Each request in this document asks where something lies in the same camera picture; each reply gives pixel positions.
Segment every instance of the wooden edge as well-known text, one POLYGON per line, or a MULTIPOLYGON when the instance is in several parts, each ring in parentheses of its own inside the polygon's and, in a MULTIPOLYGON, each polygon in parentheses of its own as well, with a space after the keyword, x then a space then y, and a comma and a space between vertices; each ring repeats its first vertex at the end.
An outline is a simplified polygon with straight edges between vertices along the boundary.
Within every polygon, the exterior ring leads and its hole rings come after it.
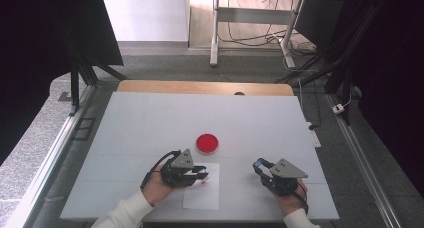
POLYGON ((234 95, 242 92, 245 95, 258 96, 293 96, 293 89, 287 84, 261 83, 226 83, 198 81, 157 81, 157 80, 124 80, 118 92, 148 92, 173 94, 217 94, 234 95))

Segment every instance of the sleeve cuff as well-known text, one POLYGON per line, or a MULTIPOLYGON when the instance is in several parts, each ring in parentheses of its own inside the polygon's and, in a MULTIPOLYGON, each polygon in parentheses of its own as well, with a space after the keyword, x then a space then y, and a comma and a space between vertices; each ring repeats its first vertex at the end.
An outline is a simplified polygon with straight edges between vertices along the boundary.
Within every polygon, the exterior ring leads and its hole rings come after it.
POLYGON ((284 223, 287 225, 287 228, 310 228, 310 227, 319 227, 311 223, 311 221, 306 216, 304 209, 298 209, 288 214, 283 218, 284 223))
POLYGON ((149 202, 147 202, 143 193, 140 191, 136 192, 131 198, 126 200, 125 206, 128 214, 134 220, 140 221, 145 215, 149 214, 153 210, 153 207, 149 204, 149 202))

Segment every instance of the white table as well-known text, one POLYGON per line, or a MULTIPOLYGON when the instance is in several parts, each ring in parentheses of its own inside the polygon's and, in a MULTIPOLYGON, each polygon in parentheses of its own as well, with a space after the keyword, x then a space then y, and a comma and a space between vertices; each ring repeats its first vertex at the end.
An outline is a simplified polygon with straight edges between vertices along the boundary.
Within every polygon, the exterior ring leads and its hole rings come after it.
POLYGON ((310 219, 339 218, 297 97, 125 92, 113 94, 61 218, 95 220, 136 192, 165 153, 186 148, 195 162, 219 164, 219 209, 183 209, 179 190, 144 221, 282 221, 253 171, 259 157, 285 158, 308 173, 310 219), (203 133, 219 139, 212 156, 195 150, 203 133))

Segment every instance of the metal table leg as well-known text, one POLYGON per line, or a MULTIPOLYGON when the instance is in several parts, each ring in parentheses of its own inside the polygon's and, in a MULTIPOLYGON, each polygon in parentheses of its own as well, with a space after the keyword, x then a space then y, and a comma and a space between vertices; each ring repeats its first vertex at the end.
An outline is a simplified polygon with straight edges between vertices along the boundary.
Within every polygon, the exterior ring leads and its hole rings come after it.
POLYGON ((280 47, 281 47, 281 50, 283 51, 284 59, 286 61, 288 69, 295 68, 295 64, 293 62, 293 58, 289 50, 289 42, 290 42, 291 34, 293 32, 294 25, 296 24, 297 16, 299 15, 300 7, 302 6, 302 3, 303 3, 303 0, 298 0, 297 5, 293 10, 290 23, 287 26, 286 35, 284 36, 283 40, 280 40, 280 47))
POLYGON ((219 0, 213 0, 213 34, 211 42, 211 60, 210 66, 216 67, 218 65, 218 10, 219 0))

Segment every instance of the white sleeve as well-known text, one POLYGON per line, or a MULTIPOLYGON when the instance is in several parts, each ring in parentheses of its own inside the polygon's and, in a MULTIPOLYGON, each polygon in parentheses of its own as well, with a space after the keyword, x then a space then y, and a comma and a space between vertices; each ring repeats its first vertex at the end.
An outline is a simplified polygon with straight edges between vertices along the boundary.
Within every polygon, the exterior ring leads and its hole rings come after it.
POLYGON ((95 228, 138 228, 141 219, 153 210, 153 207, 138 191, 127 200, 121 200, 112 211, 99 217, 92 227, 95 228))
POLYGON ((283 220, 287 228, 320 228, 320 226, 311 223, 304 209, 293 211, 286 215, 283 220))

